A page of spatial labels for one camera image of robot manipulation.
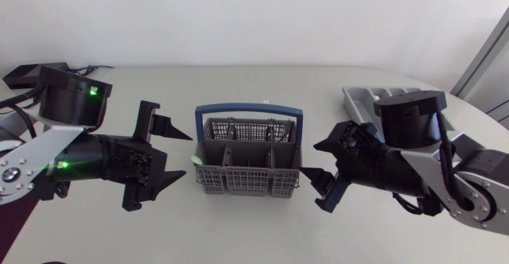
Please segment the white table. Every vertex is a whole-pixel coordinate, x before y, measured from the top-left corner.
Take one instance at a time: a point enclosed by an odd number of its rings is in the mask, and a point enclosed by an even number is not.
[[[189,156],[196,147],[194,110],[226,102],[297,107],[304,111],[303,166],[336,171],[330,153],[313,149],[337,122],[349,119],[343,86],[433,87],[365,68],[192,67],[103,69],[91,78],[112,83],[100,134],[131,135],[139,101],[195,141],[152,137],[169,153],[166,170],[188,174],[136,212],[121,208],[123,186],[75,181],[66,199],[39,202],[5,263],[507,263],[509,237],[467,227],[447,212],[405,212],[389,192],[348,188],[334,213],[315,204],[301,175],[291,199],[206,195]],[[0,99],[10,97],[0,84]],[[475,107],[447,96],[452,125],[481,144],[509,152],[509,131]]]

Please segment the dishwasher cutlery basket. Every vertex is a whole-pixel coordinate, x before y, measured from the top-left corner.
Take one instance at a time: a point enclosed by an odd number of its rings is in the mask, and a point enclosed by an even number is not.
[[[288,115],[295,121],[208,118],[203,114],[255,111]],[[302,110],[255,103],[198,106],[196,181],[205,193],[289,198],[298,187],[301,166]]]

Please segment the cable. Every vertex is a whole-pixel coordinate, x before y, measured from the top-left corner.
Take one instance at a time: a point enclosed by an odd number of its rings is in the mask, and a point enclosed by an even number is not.
[[[79,76],[87,76],[90,73],[92,73],[94,70],[96,70],[97,68],[114,68],[114,67],[109,66],[109,65],[88,65],[87,67],[84,67],[84,68],[69,69],[68,71],[70,73],[78,74]]]
[[[489,114],[491,113],[492,111],[495,111],[496,109],[498,109],[500,106],[504,105],[505,103],[509,102],[509,100],[505,101],[505,102],[502,102],[501,104],[497,105],[495,108],[489,110],[488,112],[486,112],[486,114]]]
[[[451,143],[447,137],[447,130],[445,129],[444,115],[437,112],[438,129],[440,130],[440,137],[442,143],[440,144],[440,166],[442,169],[442,176],[444,178],[444,185],[447,192],[463,209],[468,209],[468,205],[464,197],[460,193],[454,175],[456,171],[453,169],[453,152],[451,150]]]
[[[35,100],[33,102],[31,102],[30,104],[26,105],[26,106],[23,106],[23,107],[20,107],[21,109],[29,109],[31,107],[34,107],[35,105],[37,105],[40,100],[37,98],[37,97],[34,97]],[[7,112],[0,112],[0,115],[5,115],[5,114],[9,114],[9,113],[12,113],[14,112],[14,110],[11,110],[11,111],[7,111]]]
[[[405,208],[405,210],[408,211],[409,213],[415,215],[422,214],[422,210],[419,207],[411,204],[410,202],[402,198],[398,193],[393,192],[392,197],[394,197],[398,201],[398,203],[401,204],[401,206]]]
[[[500,120],[499,120],[499,121],[497,121],[497,122],[502,122],[503,120],[505,120],[505,119],[507,119],[507,118],[509,118],[509,115],[507,115],[507,116],[503,117],[502,119],[500,119]]]
[[[5,108],[5,107],[10,107],[11,105],[16,105],[16,104],[26,101],[32,97],[38,96],[40,93],[43,92],[43,90],[45,88],[46,88],[46,86],[44,86],[44,85],[37,85],[37,87],[35,87],[34,89],[32,89],[24,94],[14,96],[13,98],[9,98],[9,99],[0,101],[0,109]]]
[[[20,107],[18,107],[16,105],[9,105],[9,107],[12,108],[14,111],[16,111],[21,116],[21,118],[23,119],[23,122],[25,122],[26,128],[30,132],[30,137],[32,137],[32,138],[37,137],[37,134],[35,133],[35,128],[33,127],[30,117]]]

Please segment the bolt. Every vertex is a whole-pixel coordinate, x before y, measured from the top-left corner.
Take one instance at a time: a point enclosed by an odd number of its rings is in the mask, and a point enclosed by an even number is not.
[[[15,181],[19,178],[20,170],[18,168],[8,168],[2,174],[2,179],[5,182]]]

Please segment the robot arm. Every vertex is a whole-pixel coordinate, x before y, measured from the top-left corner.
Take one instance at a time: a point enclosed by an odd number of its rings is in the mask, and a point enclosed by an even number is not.
[[[338,123],[314,146],[335,156],[336,175],[301,168],[322,195],[316,203],[332,212],[350,184],[361,184],[393,192],[414,214],[436,215],[445,208],[465,225],[509,235],[509,155],[461,132],[445,132],[440,113],[445,106],[438,91],[375,102],[386,143],[375,137],[372,124]],[[418,206],[399,194],[417,197]]]
[[[133,211],[185,175],[165,172],[166,153],[150,144],[151,134],[191,140],[154,114],[159,104],[141,101],[132,137],[90,134],[102,124],[110,84],[43,68],[40,86],[40,110],[25,113],[45,125],[41,135],[25,142],[19,114],[0,119],[0,204],[29,192],[41,200],[66,197],[71,181],[102,178],[125,185],[122,206]]]

